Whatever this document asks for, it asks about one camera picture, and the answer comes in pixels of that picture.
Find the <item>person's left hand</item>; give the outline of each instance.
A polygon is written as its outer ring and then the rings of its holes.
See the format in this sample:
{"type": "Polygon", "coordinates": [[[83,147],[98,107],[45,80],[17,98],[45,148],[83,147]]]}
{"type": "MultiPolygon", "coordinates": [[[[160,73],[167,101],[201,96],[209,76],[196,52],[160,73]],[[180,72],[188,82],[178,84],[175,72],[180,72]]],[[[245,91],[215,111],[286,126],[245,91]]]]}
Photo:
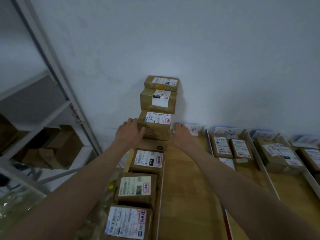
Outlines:
{"type": "Polygon", "coordinates": [[[128,121],[120,125],[115,134],[114,142],[119,143],[119,145],[126,147],[128,150],[136,147],[146,130],[146,128],[142,127],[140,132],[138,131],[137,120],[129,118],[128,121]]]}

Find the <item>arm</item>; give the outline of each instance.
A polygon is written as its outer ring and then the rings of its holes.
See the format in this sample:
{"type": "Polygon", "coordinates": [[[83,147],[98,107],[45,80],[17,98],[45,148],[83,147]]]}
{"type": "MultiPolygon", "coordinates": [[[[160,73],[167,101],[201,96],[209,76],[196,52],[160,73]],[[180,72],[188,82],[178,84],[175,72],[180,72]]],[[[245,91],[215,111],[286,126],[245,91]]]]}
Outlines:
{"type": "Polygon", "coordinates": [[[50,193],[4,239],[73,239],[100,199],[108,180],[124,154],[142,139],[137,119],[121,125],[108,149],[50,193]]]}
{"type": "Polygon", "coordinates": [[[183,124],[170,137],[195,162],[250,239],[320,239],[312,226],[276,197],[205,152],[183,124]]]}

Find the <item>hand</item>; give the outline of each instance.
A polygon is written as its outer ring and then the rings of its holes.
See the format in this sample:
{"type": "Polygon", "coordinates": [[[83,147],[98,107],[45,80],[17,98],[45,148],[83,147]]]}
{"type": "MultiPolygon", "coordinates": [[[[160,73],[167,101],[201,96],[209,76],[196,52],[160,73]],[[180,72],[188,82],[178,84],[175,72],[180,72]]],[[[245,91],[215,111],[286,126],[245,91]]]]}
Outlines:
{"type": "Polygon", "coordinates": [[[119,126],[114,142],[130,150],[141,141],[145,130],[146,128],[142,127],[141,131],[138,132],[137,119],[129,118],[128,121],[119,126]]]}
{"type": "Polygon", "coordinates": [[[196,141],[184,124],[176,123],[175,134],[172,130],[169,130],[169,134],[170,141],[183,152],[197,146],[196,141]]]}

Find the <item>forearm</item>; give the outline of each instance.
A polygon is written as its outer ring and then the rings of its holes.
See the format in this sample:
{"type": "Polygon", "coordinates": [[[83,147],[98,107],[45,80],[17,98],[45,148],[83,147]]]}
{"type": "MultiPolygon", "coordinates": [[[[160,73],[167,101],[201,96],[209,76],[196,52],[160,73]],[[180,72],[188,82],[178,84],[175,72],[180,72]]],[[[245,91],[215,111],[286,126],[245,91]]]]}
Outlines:
{"type": "Polygon", "coordinates": [[[6,239],[73,239],[127,148],[113,143],[58,187],[6,236],[6,239]]]}
{"type": "Polygon", "coordinates": [[[250,239],[315,239],[318,233],[277,198],[201,148],[186,150],[250,239]]]}

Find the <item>wooden table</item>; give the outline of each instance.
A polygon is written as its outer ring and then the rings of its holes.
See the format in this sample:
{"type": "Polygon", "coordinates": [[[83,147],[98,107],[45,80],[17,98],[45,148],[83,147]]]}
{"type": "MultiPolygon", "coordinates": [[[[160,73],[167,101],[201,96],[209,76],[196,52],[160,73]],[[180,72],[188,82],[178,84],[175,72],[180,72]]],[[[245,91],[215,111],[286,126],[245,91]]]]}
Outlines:
{"type": "MultiPolygon", "coordinates": [[[[196,140],[208,151],[205,135],[196,140]]],[[[173,145],[169,145],[165,160],[158,239],[228,239],[219,199],[195,163],[173,145]]],[[[258,167],[237,167],[237,171],[266,188],[258,167]]],[[[269,175],[282,202],[320,229],[320,201],[303,176],[269,175]]],[[[229,221],[234,240],[247,240],[230,215],[229,221]]]]}

